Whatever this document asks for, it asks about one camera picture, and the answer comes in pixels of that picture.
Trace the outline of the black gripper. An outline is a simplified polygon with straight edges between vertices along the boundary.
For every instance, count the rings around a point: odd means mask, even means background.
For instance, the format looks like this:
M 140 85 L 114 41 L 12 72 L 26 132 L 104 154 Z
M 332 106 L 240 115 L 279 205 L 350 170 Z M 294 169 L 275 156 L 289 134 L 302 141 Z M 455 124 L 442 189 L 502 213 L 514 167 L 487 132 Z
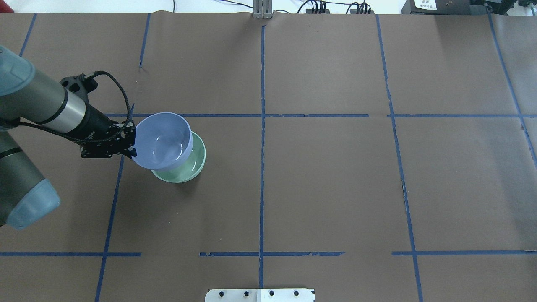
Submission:
M 86 106 L 86 115 L 78 126 L 78 144 L 82 158 L 110 158 L 122 154 L 136 157 L 136 126 L 132 119 L 116 122 L 92 105 Z

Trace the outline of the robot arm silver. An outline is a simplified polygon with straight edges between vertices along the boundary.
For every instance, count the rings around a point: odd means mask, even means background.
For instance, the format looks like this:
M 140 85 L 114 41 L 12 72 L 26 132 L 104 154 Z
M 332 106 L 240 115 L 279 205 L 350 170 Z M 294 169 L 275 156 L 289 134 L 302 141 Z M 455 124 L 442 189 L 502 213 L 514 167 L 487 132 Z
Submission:
M 53 185 L 10 134 L 20 127 L 62 137 L 79 146 L 82 158 L 136 156 L 136 125 L 132 105 L 119 81 L 107 71 L 55 81 L 29 60 L 6 47 L 0 50 L 1 82 L 1 225 L 22 230 L 61 204 Z M 116 122 L 89 103 L 107 76 L 119 88 L 126 119 Z

